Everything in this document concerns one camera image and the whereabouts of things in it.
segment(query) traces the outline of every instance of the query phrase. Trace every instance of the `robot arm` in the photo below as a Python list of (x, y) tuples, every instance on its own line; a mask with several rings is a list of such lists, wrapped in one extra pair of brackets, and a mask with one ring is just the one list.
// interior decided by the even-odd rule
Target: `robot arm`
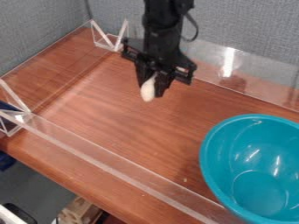
[(193, 0), (144, 0), (144, 39), (124, 38), (123, 57), (135, 62), (139, 87), (153, 79), (153, 96), (161, 97), (173, 79), (191, 84), (195, 63), (183, 55), (180, 40), (183, 17), (196, 27), (188, 14)]

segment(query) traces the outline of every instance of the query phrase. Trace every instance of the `wooden table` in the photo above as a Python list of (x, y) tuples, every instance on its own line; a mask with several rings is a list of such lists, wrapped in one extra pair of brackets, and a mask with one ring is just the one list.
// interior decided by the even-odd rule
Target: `wooden table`
[[(189, 87), (175, 82), (164, 98), (144, 103), (133, 64), (116, 53), (99, 55), (103, 50), (91, 42), (89, 29), (80, 29), (4, 80), (35, 114), (216, 201), (197, 163), (212, 126), (248, 113), (298, 122), (298, 114), (200, 80)], [(72, 76), (76, 79), (64, 86)], [(17, 160), (125, 223), (199, 223), (28, 131), (3, 137), (0, 144)]]

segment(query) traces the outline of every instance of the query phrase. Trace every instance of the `gray fabric wall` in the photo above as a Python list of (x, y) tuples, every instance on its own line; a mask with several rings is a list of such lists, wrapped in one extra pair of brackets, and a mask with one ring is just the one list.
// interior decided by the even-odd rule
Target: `gray fabric wall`
[(85, 20), (83, 0), (0, 0), (0, 74)]
[[(89, 0), (96, 20), (115, 32), (123, 18), (140, 22), (143, 0)], [(195, 0), (199, 38), (299, 64), (298, 0)]]

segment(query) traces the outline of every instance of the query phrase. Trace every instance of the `bowl rim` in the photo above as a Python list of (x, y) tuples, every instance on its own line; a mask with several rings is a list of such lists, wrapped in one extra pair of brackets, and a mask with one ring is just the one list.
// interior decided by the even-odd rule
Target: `bowl rim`
[(209, 174), (209, 166), (208, 166), (208, 162), (207, 162), (207, 151), (208, 151), (208, 146), (209, 146), (209, 142), (211, 139), (213, 137), (213, 135), (219, 132), (219, 130), (227, 126), (231, 123), (239, 122), (242, 120), (247, 120), (247, 119), (263, 119), (263, 120), (271, 120), (275, 121), (278, 123), (284, 123), (288, 126), (295, 127), (296, 129), (299, 129), (299, 124), (282, 118), (278, 116), (272, 116), (272, 115), (263, 115), (263, 114), (246, 114), (246, 115), (236, 115), (232, 116), (230, 119), (224, 120), (223, 122), (220, 122), (216, 126), (212, 127), (212, 129), (209, 130), (207, 136), (204, 137), (204, 140), (201, 142), (200, 145), (200, 155), (199, 155), (199, 162), (200, 162), (200, 172), (203, 175), (203, 178), (205, 180), (205, 183), (209, 187), (209, 189), (212, 190), (212, 193), (215, 194), (216, 198), (219, 199), (220, 204), (224, 205), (224, 207), (231, 210), (231, 212), (239, 216), (243, 217), (243, 219), (246, 221), (250, 221), (252, 223), (263, 223), (263, 224), (298, 224), (299, 221), (282, 221), (282, 220), (271, 220), (266, 217), (262, 217), (254, 213), (251, 213), (248, 210), (246, 210), (242, 206), (239, 206), (238, 204), (235, 204), (232, 202), (232, 200), (230, 199), (230, 197), (226, 195), (226, 193), (220, 190), (217, 184), (213, 181), (213, 178)]

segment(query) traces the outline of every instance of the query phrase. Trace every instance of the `blue bowl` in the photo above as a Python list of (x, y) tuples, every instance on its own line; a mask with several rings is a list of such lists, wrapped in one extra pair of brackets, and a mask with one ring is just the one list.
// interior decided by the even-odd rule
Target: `blue bowl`
[(299, 223), (299, 124), (240, 115), (200, 147), (200, 170), (224, 207), (248, 223)]

